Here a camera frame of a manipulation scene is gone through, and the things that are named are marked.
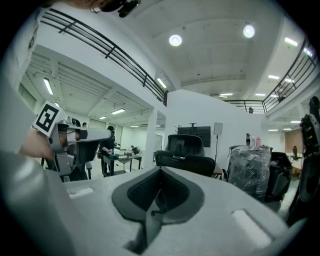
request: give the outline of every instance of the speaker on stand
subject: speaker on stand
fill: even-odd
[[[214,129],[213,134],[216,135],[216,145],[215,145],[215,159],[214,161],[217,161],[217,153],[218,153],[218,138],[222,134],[222,128],[224,124],[222,122],[215,122],[214,123]]]

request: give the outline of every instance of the plastic-wrapped object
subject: plastic-wrapped object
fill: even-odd
[[[238,146],[231,150],[228,182],[264,201],[270,176],[269,147]]]

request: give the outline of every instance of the pink bottle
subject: pink bottle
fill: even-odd
[[[257,148],[260,148],[260,145],[261,145],[261,139],[258,137],[258,138],[256,138],[255,146],[256,146]]]

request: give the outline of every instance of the desk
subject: desk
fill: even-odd
[[[125,163],[128,163],[128,162],[130,162],[130,172],[131,172],[132,159],[136,159],[136,160],[139,161],[138,169],[140,170],[142,157],[139,154],[138,155],[134,154],[134,155],[130,155],[130,156],[120,155],[119,158],[115,158],[115,159],[111,159],[111,158],[109,158],[108,156],[105,156],[105,155],[103,156],[103,161],[106,162],[106,164],[108,166],[113,168],[113,170],[115,169],[115,161],[119,161],[120,163],[122,163],[124,172],[126,172]]]
[[[223,172],[220,169],[220,167],[217,164],[215,164],[215,168],[211,177],[214,179],[219,179],[222,174]]]

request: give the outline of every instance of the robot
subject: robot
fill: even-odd
[[[68,117],[62,108],[48,101],[43,105],[33,127],[47,137],[54,152],[55,169],[62,177],[92,161],[99,142],[112,135],[109,130],[80,127],[78,120]]]

